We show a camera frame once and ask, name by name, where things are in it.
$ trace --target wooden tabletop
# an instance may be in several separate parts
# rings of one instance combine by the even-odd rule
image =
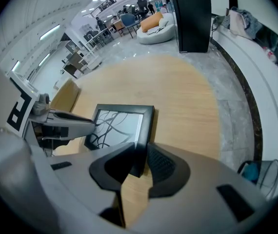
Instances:
[[[171,56],[130,58],[101,67],[76,83],[81,94],[74,114],[91,118],[97,104],[154,105],[151,142],[219,158],[217,102],[206,79],[189,63]],[[84,138],[75,139],[57,148],[57,155],[88,151],[83,142]],[[147,207],[150,187],[147,165],[141,178],[128,175],[124,181],[127,226]]]

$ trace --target table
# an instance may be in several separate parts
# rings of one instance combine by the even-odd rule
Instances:
[[[127,58],[76,81],[81,88],[73,113],[92,118],[97,104],[154,105],[151,142],[219,159],[219,116],[207,80],[191,64],[166,55]],[[88,152],[84,137],[56,149],[56,155]],[[126,226],[148,206],[152,174],[128,175],[121,199]]]
[[[80,70],[83,67],[83,64],[80,63],[81,59],[82,57],[77,52],[75,52],[64,64],[63,68],[65,68],[68,64],[71,64],[83,74],[84,72]]]
[[[137,34],[137,32],[136,32],[134,26],[136,25],[136,26],[137,26],[137,29],[139,29],[138,24],[139,24],[140,22],[141,22],[141,20],[137,20],[137,21],[131,26],[131,27],[133,27],[133,29],[134,29],[134,31],[135,31],[136,34]],[[127,29],[128,29],[128,32],[130,33],[129,27],[125,27],[125,25],[123,24],[123,22],[122,22],[121,20],[118,20],[118,21],[115,22],[113,25],[115,26],[115,28],[116,28],[116,30],[117,30],[118,32],[121,30],[121,32],[124,34],[123,28],[127,28]]]

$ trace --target ceiling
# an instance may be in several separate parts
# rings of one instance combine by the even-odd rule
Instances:
[[[59,44],[66,24],[91,0],[11,0],[0,15],[0,68],[28,76]],[[43,40],[53,27],[60,28]]]

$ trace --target round white sofa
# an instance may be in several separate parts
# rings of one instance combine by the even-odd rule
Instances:
[[[149,29],[145,33],[142,32],[141,27],[139,28],[139,30],[137,31],[137,39],[141,44],[156,44],[165,42],[175,36],[175,23],[173,14],[164,13],[162,15],[164,19],[168,20],[168,23],[166,24],[165,28],[163,28],[159,32],[148,35],[149,33],[157,31],[159,29],[159,26]]]

